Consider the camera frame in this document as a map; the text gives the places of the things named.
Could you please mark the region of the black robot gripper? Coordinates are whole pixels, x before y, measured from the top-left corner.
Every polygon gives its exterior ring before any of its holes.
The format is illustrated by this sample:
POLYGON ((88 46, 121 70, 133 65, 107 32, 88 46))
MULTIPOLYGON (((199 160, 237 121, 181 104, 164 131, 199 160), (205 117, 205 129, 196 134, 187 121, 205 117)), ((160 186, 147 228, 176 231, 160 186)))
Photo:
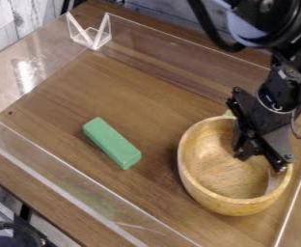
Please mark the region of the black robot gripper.
POLYGON ((235 87, 227 100, 237 121, 233 127, 235 157, 247 161, 264 155, 277 173, 295 161, 289 142, 291 120, 301 113, 301 73, 272 69, 252 95, 235 87))

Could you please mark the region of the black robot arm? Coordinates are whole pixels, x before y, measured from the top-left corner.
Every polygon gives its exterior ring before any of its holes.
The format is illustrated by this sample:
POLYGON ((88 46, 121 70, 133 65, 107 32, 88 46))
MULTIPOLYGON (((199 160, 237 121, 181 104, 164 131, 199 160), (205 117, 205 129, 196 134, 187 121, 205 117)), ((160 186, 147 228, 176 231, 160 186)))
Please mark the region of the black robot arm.
POLYGON ((213 43, 228 52, 245 48, 272 53, 268 77, 255 94, 236 87, 227 105, 237 118, 232 148, 247 160, 268 159, 281 172, 293 162, 288 136, 296 133, 301 114, 301 0, 212 0, 225 11, 235 41, 227 42, 216 30, 203 0, 187 0, 213 43))

